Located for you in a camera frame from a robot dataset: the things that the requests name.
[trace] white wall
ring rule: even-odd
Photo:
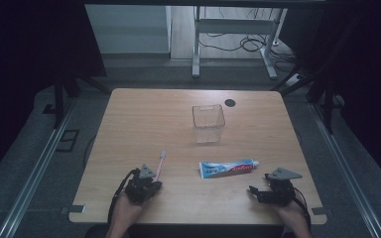
[[[85,5],[102,54],[169,53],[170,6]]]

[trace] black circle sticker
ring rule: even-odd
[[[236,102],[233,100],[233,99],[227,99],[225,100],[225,105],[228,106],[228,107],[233,107],[236,105]]]

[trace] metal frame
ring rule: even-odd
[[[201,19],[200,6],[196,7],[194,19],[194,45],[192,57],[192,77],[199,77],[199,34],[201,33],[224,33],[224,34],[257,34],[269,35],[265,49],[261,49],[260,54],[268,70],[271,79],[277,79],[277,73],[271,64],[271,47],[276,39],[277,31],[280,26],[283,9],[274,20],[240,20],[240,19]]]

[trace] toothbrush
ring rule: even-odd
[[[166,157],[166,151],[162,151],[160,153],[160,163],[159,163],[159,167],[157,168],[156,181],[159,180],[159,176],[160,176],[160,172],[161,172],[161,169],[162,169],[163,160],[164,160],[165,157]]]

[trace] human hand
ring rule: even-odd
[[[106,238],[121,238],[129,226],[138,219],[147,203],[148,201],[135,204],[129,199],[125,191],[121,191],[113,208],[111,224]]]
[[[297,190],[296,198],[303,201],[301,194]],[[271,207],[277,212],[283,223],[294,232],[297,238],[313,237],[302,208],[293,200],[286,206],[271,205]]]

